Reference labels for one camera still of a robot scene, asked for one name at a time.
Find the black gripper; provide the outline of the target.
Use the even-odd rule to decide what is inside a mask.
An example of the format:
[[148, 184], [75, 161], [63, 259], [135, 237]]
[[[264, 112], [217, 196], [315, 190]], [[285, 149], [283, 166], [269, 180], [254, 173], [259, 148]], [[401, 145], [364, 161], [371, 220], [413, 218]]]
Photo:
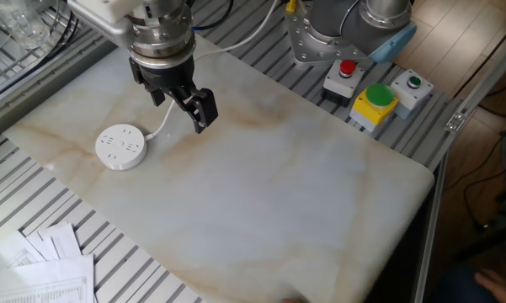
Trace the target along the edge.
[[197, 134], [218, 117], [213, 92], [197, 89], [194, 84], [192, 55], [177, 62], [176, 57], [151, 58], [130, 53], [129, 62], [135, 81], [154, 88], [149, 91], [154, 105], [159, 107], [165, 101], [162, 89], [167, 89], [167, 95], [193, 120]]

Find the person right hand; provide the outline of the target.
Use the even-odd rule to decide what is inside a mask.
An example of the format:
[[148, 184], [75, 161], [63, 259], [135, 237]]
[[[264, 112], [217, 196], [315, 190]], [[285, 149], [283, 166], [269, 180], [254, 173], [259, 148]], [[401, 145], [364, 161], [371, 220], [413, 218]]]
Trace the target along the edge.
[[474, 274], [476, 282], [488, 290], [499, 303], [506, 303], [506, 279], [489, 269]]

